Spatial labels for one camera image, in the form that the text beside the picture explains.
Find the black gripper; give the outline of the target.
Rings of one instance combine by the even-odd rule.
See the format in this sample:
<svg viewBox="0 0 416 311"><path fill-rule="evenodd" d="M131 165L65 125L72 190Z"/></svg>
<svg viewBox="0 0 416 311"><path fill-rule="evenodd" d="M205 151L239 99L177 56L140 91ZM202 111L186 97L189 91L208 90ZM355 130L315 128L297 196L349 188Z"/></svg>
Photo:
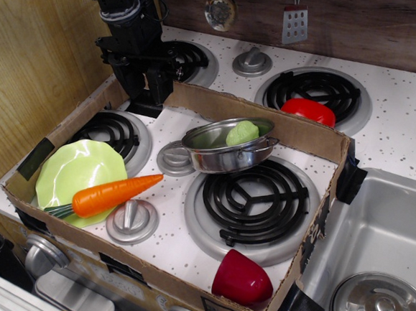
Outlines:
<svg viewBox="0 0 416 311"><path fill-rule="evenodd" d="M103 62L110 65L130 99L145 92L145 81L155 105L173 92L171 72L175 59L164 48L161 18L155 8L102 11L101 19L111 33L100 37Z"/></svg>

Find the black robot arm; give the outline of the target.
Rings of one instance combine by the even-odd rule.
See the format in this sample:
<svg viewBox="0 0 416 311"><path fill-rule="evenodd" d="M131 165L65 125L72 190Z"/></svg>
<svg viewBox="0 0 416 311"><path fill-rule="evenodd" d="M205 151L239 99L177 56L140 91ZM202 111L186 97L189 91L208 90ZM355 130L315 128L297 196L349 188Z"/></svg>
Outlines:
<svg viewBox="0 0 416 311"><path fill-rule="evenodd" d="M169 14L167 5L163 4L165 13L160 17L155 0L95 1L111 33L96 39L103 63L111 66L130 99L148 93L150 103L164 103L173 92L170 73L176 69L175 56L162 41L161 22Z"/></svg>

